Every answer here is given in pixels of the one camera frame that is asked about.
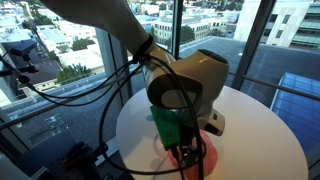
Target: white table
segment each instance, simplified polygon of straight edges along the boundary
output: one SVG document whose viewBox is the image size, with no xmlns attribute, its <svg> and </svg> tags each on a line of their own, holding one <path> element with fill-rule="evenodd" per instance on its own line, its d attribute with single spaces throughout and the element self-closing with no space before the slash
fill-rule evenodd
<svg viewBox="0 0 320 180">
<path fill-rule="evenodd" d="M 123 107 L 116 139 L 127 168 L 142 171 L 172 169 L 162 148 L 145 89 Z M 218 151 L 217 165 L 206 179 L 215 180 L 307 180 L 308 168 L 302 148 L 285 123 L 260 102 L 224 87 L 214 102 L 224 115 L 226 127 L 220 137 L 209 135 Z M 138 176 L 135 179 L 180 179 L 179 173 Z"/>
</svg>

